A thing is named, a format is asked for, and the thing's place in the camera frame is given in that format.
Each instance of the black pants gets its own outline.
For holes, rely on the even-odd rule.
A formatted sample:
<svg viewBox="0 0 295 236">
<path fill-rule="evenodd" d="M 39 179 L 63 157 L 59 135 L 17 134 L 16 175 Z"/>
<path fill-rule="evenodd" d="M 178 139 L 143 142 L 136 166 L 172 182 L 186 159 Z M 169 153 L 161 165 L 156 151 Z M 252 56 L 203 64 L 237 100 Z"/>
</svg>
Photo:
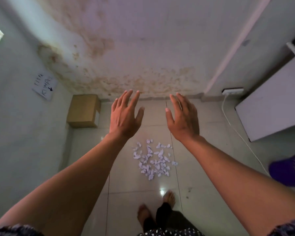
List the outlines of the black pants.
<svg viewBox="0 0 295 236">
<path fill-rule="evenodd" d="M 162 206 L 157 209 L 156 223 L 152 217 L 145 219 L 143 223 L 144 232 L 157 228 L 161 228 L 162 230 L 166 228 L 177 230 L 184 230 L 187 228 L 197 229 L 181 212 L 172 210 L 168 203 L 163 203 Z"/>
</svg>

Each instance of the foot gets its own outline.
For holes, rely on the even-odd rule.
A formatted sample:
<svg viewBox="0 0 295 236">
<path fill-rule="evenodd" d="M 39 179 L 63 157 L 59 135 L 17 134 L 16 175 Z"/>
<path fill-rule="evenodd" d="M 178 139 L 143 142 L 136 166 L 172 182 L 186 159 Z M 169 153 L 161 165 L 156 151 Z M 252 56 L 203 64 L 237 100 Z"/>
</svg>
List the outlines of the foot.
<svg viewBox="0 0 295 236">
<path fill-rule="evenodd" d="M 166 194 L 163 196 L 163 202 L 169 203 L 171 208 L 174 207 L 176 200 L 175 200 L 175 195 L 171 190 L 167 191 Z"/>
<path fill-rule="evenodd" d="M 151 217 L 151 212 L 147 206 L 145 204 L 140 205 L 138 210 L 138 221 L 140 222 L 142 228 L 144 221 L 149 217 Z"/>
</svg>

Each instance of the white cable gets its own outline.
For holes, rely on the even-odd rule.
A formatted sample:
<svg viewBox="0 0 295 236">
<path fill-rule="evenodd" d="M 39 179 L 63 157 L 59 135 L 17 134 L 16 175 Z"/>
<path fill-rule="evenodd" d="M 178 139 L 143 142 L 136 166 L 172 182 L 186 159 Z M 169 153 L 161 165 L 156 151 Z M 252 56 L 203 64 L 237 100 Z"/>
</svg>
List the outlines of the white cable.
<svg viewBox="0 0 295 236">
<path fill-rule="evenodd" d="M 225 116 L 225 118 L 226 118 L 226 120 L 227 120 L 229 126 L 231 126 L 232 129 L 233 129 L 233 130 L 234 130 L 234 131 L 240 136 L 240 138 L 244 141 L 244 143 L 246 143 L 247 147 L 248 147 L 249 150 L 252 152 L 252 154 L 256 157 L 256 159 L 259 161 L 259 163 L 260 163 L 260 165 L 262 166 L 262 168 L 264 169 L 264 171 L 267 173 L 268 176 L 270 176 L 269 173 L 267 172 L 267 170 L 264 168 L 264 166 L 263 166 L 263 164 L 261 163 L 261 161 L 259 160 L 259 158 L 258 158 L 258 157 L 256 156 L 256 154 L 252 151 L 252 149 L 250 148 L 250 146 L 249 146 L 249 145 L 247 144 L 247 142 L 243 139 L 243 137 L 238 133 L 238 131 L 236 131 L 236 129 L 231 125 L 231 123 L 229 122 L 227 116 L 225 115 L 225 112 L 224 112 L 224 103 L 225 103 L 225 100 L 226 100 L 227 97 L 228 97 L 228 94 L 225 95 L 224 101 L 223 101 L 223 103 L 222 103 L 222 112 L 223 112 L 223 114 L 224 114 L 224 116 Z"/>
</svg>

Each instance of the electrical socket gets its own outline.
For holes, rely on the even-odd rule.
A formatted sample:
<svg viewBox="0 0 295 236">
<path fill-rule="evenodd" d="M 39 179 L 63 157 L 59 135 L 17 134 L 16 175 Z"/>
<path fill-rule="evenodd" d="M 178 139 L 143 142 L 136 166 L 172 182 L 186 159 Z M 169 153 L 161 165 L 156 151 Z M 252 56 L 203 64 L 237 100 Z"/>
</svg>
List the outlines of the electrical socket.
<svg viewBox="0 0 295 236">
<path fill-rule="evenodd" d="M 244 88 L 229 88 L 229 89 L 223 89 L 222 94 L 234 95 L 234 94 L 241 94 L 243 92 L 244 92 Z"/>
</svg>

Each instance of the cardboard box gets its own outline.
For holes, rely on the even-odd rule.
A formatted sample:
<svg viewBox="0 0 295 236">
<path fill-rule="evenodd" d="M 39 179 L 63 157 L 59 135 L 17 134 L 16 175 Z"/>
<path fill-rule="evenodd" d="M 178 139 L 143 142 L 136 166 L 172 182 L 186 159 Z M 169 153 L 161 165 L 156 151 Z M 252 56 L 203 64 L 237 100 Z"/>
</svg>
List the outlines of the cardboard box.
<svg viewBox="0 0 295 236">
<path fill-rule="evenodd" d="M 96 94 L 73 95 L 67 123 L 73 128 L 98 127 L 101 102 Z"/>
</svg>

